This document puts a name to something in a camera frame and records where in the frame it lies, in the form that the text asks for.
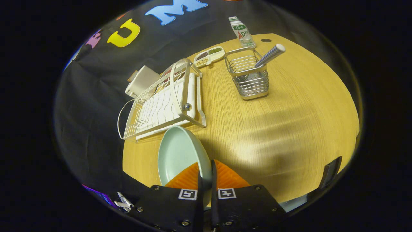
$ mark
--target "seasoning tray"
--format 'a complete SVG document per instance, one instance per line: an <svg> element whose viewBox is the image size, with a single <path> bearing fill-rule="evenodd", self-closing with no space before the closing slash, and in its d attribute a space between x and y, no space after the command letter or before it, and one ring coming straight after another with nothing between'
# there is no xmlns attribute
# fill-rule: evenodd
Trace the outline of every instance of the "seasoning tray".
<svg viewBox="0 0 412 232"><path fill-rule="evenodd" d="M221 49L218 52L212 53L210 54L210 52L213 49ZM206 53L205 57L200 58L199 60L197 60L197 58L201 55L203 55L204 53ZM220 60L221 58L223 58L225 56L225 50L223 49L223 47L221 46L217 46L217 47L213 47L211 49L208 49L204 52L201 52L199 54L196 55L196 57L194 58L193 63L196 65L196 67L201 68L203 66L206 65L210 65L212 62L215 62L217 60Z"/></svg>

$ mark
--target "wire basket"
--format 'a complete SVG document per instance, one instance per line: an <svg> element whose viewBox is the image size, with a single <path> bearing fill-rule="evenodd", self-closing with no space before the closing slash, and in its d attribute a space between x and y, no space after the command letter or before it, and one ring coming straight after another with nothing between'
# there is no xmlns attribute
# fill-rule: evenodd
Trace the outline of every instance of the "wire basket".
<svg viewBox="0 0 412 232"><path fill-rule="evenodd" d="M239 48L225 54L225 64L233 83L243 99L268 94L269 74L266 65L255 68L262 56L253 48Z"/></svg>

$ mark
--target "metal handle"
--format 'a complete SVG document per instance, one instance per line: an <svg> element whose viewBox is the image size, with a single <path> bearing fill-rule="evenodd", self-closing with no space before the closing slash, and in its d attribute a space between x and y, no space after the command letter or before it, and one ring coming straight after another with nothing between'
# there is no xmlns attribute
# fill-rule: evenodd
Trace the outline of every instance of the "metal handle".
<svg viewBox="0 0 412 232"><path fill-rule="evenodd" d="M126 104L124 104L124 106L123 106L122 109L120 110L119 117L117 118L117 131L119 132L119 136L120 136L121 139L123 139L123 137L122 137L122 135L120 134L120 128L119 128L120 115L122 114L122 111L123 111L124 107L125 107L129 102L134 101L134 100L135 100L135 99L132 99L132 100L128 101Z"/></svg>

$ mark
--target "dish rack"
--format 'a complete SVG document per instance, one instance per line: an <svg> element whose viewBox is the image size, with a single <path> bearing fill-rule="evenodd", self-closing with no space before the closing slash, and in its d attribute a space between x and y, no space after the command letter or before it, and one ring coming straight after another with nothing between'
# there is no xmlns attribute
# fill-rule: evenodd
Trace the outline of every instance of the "dish rack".
<svg viewBox="0 0 412 232"><path fill-rule="evenodd" d="M266 65L255 68L262 56L253 48L239 48L225 54L227 71L232 76L240 96L247 100L263 97L269 92L269 73Z"/></svg>
<svg viewBox="0 0 412 232"><path fill-rule="evenodd" d="M202 77L202 72L189 59L180 59L172 64L159 80L120 110L117 119L120 138L138 142L140 138L186 123L206 127L206 116L201 107ZM122 136L120 115L132 101L133 106ZM195 119L196 113L200 115L199 120Z"/></svg>

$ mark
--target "spice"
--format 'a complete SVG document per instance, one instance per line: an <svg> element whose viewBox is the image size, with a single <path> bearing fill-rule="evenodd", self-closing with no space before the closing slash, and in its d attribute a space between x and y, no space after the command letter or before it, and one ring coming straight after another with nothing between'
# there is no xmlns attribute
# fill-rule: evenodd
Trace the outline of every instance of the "spice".
<svg viewBox="0 0 412 232"><path fill-rule="evenodd" d="M201 61L196 62L195 65L196 65L196 66L201 66L201 65L203 65L204 63L206 63L206 62L208 62L208 61L209 61L209 59L206 58L206 59L203 59L203 60L201 60Z"/></svg>
<svg viewBox="0 0 412 232"><path fill-rule="evenodd" d="M205 56L207 56L207 52L203 52L200 56L198 56L198 58L196 60L200 60Z"/></svg>
<svg viewBox="0 0 412 232"><path fill-rule="evenodd" d="M215 49L212 49L212 50L209 50L209 55L212 55L213 53L217 53L217 52L219 52L219 51L221 51L222 49L220 48L220 47L218 47L218 48L215 48Z"/></svg>

